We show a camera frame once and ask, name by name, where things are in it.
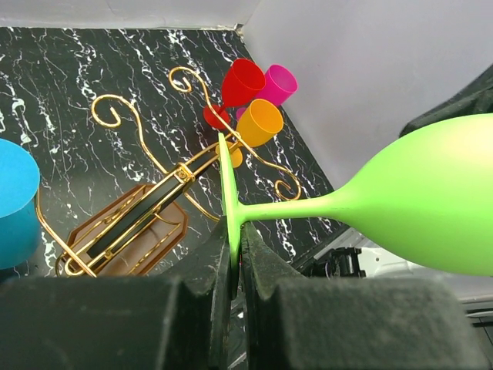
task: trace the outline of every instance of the yellow cup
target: yellow cup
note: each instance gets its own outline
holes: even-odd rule
[[[236,131],[251,147],[261,146],[284,126],[279,109],[264,99],[255,99],[241,116]]]
[[[228,144],[228,148],[230,148],[233,143],[226,141],[226,144]],[[216,154],[219,156],[219,145],[216,146]],[[231,164],[233,165],[233,168],[237,168],[241,165],[243,162],[243,154],[241,153],[240,148],[238,147],[235,149],[231,154]]]

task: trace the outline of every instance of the red goblet base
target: red goblet base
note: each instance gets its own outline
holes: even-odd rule
[[[217,104],[213,104],[212,106],[216,112],[219,112],[220,106],[218,106]],[[230,115],[226,112],[226,110],[222,111],[220,116],[222,119],[224,119],[224,121],[228,125],[230,124],[231,118],[230,118]],[[223,123],[221,121],[219,121],[216,116],[214,116],[214,113],[212,110],[210,110],[209,106],[204,106],[203,118],[206,120],[207,123],[209,123],[215,129],[218,129],[218,130],[226,129],[226,127],[223,125]]]

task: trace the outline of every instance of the wall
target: wall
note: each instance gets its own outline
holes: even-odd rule
[[[1,0],[0,26],[72,28],[233,27],[260,0]]]
[[[244,27],[264,68],[299,79],[285,108],[335,187],[493,62],[489,0],[262,0]]]

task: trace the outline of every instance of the blue cup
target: blue cup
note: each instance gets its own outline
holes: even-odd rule
[[[41,244],[34,204],[39,181],[31,154],[0,139],[0,269],[21,264]]]

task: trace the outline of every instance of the brown wooden tray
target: brown wooden tray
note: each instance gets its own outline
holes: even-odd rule
[[[127,207],[133,205],[137,202],[145,193],[154,187],[153,184],[138,185],[124,193],[120,198],[115,200],[105,209],[101,210],[98,214],[91,217],[84,224],[77,227],[69,235],[69,241],[67,244],[75,251],[79,251],[82,246],[93,239],[97,234],[99,234],[107,226],[102,223],[94,230],[91,230],[87,235],[77,240],[81,237],[87,230],[89,230],[93,225],[99,222],[101,219],[108,217],[111,213],[114,213],[119,207],[124,205],[126,202]],[[132,195],[137,192],[135,197],[131,200]],[[95,271],[98,276],[118,276],[135,274],[142,275],[147,274],[156,264],[163,259],[172,249],[175,247],[184,237],[188,225],[188,216],[181,209],[181,207],[176,204],[176,202],[171,203],[165,210],[160,214],[162,219],[168,220],[172,223],[179,223],[176,230],[171,232],[176,225],[167,224],[161,220],[156,219],[152,225],[143,231],[135,240],[133,240],[123,251],[114,256],[108,264],[101,267],[99,271]],[[163,239],[168,233],[171,233],[169,237],[161,243],[154,251],[150,251]],[[79,254],[80,258],[89,263],[91,257],[87,253]],[[138,263],[138,261],[145,257],[145,260],[139,265],[134,271],[131,272],[132,268]]]

